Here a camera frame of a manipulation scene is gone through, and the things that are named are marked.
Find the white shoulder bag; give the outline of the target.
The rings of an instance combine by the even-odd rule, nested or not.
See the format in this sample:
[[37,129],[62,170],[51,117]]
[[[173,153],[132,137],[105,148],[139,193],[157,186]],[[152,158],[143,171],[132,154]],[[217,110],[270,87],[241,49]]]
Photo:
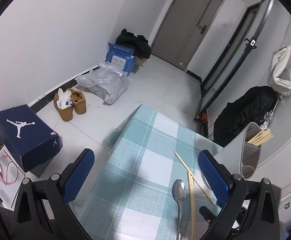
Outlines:
[[268,85],[282,96],[291,94],[291,45],[284,46],[273,53],[269,75]]

